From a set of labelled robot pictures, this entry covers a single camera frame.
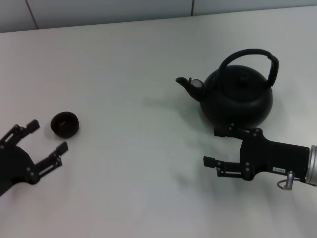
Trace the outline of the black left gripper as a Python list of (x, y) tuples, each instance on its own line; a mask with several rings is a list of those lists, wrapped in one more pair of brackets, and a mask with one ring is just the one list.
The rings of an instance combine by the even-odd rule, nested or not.
[(41, 178), (62, 166), (61, 156), (68, 151), (66, 141), (36, 164), (23, 149), (16, 146), (24, 137), (39, 128), (40, 125), (36, 119), (28, 123), (26, 127), (16, 124), (0, 139), (0, 195), (17, 183), (37, 184)]

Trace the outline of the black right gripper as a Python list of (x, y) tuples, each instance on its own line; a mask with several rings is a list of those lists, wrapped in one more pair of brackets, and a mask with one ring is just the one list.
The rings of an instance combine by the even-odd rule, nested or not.
[(258, 173), (268, 172), (287, 175), (305, 181), (310, 149), (304, 146), (270, 141), (263, 137), (260, 128), (240, 128), (235, 124), (216, 126), (214, 135), (243, 140), (240, 148), (240, 162), (225, 162), (204, 156), (204, 166), (216, 169), (218, 177), (239, 178), (252, 181)]

